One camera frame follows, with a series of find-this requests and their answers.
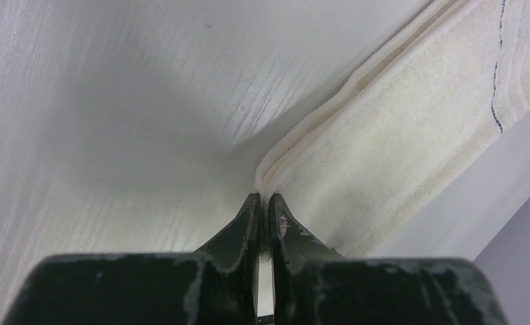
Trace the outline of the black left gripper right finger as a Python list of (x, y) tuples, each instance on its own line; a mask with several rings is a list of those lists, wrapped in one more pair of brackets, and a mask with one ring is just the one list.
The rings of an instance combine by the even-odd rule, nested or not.
[(269, 201), (276, 324), (506, 324), (482, 272), (456, 258), (347, 259), (284, 198)]

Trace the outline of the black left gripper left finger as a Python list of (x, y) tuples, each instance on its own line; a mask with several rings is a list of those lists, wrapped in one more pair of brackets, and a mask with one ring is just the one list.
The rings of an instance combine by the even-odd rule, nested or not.
[(188, 253), (53, 255), (4, 324), (256, 324), (261, 199)]

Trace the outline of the cream towel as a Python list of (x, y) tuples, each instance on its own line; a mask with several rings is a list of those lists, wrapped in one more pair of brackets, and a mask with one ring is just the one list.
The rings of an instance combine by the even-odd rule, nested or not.
[(339, 253), (372, 253), (530, 111), (530, 1), (431, 1), (264, 157)]

